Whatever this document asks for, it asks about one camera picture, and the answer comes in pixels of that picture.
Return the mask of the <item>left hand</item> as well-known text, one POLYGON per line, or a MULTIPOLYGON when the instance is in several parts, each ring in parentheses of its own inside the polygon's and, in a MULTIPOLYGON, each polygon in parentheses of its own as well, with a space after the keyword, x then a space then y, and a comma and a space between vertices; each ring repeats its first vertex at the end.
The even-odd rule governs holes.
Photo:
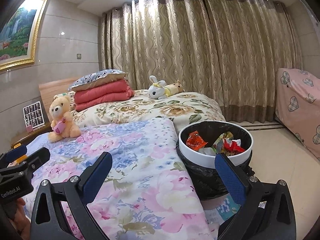
POLYGON ((30 239, 30 221, 26 217, 23 207, 25 201, 23 198, 16 200, 17 210, 15 212, 14 220, 9 219, 14 229, 18 232, 23 240, 30 239))

